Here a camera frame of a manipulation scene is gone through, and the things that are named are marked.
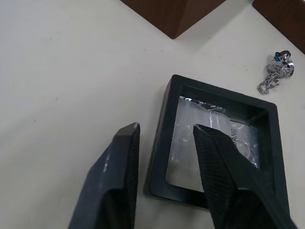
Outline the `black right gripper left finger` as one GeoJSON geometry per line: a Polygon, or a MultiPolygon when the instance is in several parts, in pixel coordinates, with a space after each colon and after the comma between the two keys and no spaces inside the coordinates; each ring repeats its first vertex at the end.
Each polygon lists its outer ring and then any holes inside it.
{"type": "Polygon", "coordinates": [[[90,168],[68,227],[132,229],[138,190],[140,125],[131,123],[90,168]]]}

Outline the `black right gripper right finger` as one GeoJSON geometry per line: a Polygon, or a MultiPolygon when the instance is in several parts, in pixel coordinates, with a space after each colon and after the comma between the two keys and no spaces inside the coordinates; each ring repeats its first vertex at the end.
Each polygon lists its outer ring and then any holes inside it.
{"type": "Polygon", "coordinates": [[[200,176],[217,229],[294,229],[263,174],[223,132],[193,127],[200,176]]]}

